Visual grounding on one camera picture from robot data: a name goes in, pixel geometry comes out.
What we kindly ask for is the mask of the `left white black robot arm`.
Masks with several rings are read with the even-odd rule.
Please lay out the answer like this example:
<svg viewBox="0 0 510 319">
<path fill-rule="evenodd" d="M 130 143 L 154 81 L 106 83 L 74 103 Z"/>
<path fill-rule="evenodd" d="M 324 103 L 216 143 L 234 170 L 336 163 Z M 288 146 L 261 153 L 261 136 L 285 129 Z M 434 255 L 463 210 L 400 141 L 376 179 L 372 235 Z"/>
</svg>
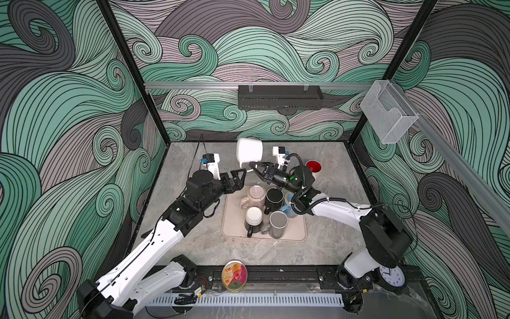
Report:
<svg viewBox="0 0 510 319">
<path fill-rule="evenodd" d="M 77 290 L 81 318 L 134 318 L 160 294 L 189 286 L 195 263 L 179 255 L 162 270 L 149 275 L 155 264 L 205 218 L 205 211 L 224 194 L 244 187 L 247 171 L 196 171 L 183 193 L 162 213 L 147 237 L 118 265 L 98 280 L 87 280 Z"/>
</svg>

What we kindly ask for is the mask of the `cream mug red inside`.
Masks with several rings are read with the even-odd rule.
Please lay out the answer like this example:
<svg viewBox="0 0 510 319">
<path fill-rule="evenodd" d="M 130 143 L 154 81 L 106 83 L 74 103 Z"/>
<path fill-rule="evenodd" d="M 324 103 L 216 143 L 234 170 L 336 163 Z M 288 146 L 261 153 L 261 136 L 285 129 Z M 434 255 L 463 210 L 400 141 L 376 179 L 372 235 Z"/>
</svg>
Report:
<svg viewBox="0 0 510 319">
<path fill-rule="evenodd" d="M 307 161 L 306 166 L 310 169 L 312 174 L 318 174 L 322 171 L 322 165 L 315 160 Z"/>
</svg>

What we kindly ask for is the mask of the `black mug white base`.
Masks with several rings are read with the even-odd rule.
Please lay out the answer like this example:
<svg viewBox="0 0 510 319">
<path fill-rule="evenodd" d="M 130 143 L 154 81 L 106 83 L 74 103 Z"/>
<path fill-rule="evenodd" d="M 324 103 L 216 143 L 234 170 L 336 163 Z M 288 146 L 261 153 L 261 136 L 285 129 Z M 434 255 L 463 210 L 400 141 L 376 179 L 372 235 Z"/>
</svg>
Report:
<svg viewBox="0 0 510 319">
<path fill-rule="evenodd" d="M 247 237 L 261 232 L 263 226 L 263 212 L 258 207 L 249 207 L 245 214 L 244 227 L 247 230 Z"/>
</svg>

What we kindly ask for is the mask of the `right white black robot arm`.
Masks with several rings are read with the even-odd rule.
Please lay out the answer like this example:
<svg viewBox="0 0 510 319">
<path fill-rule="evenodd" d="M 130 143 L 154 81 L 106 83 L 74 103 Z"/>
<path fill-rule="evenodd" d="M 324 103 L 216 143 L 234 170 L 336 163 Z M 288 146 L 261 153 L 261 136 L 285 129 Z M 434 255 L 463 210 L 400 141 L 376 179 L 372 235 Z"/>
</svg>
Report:
<svg viewBox="0 0 510 319">
<path fill-rule="evenodd" d="M 289 191 L 290 207 L 296 214 L 332 219 L 362 234 L 365 247 L 341 264 L 341 270 L 352 279 L 379 267 L 396 268 L 413 241 L 387 204 L 362 205 L 326 195 L 313 188 L 315 178 L 307 166 L 296 166 L 290 173 L 285 165 L 270 162 L 250 162 L 249 167 L 262 181 Z"/>
</svg>

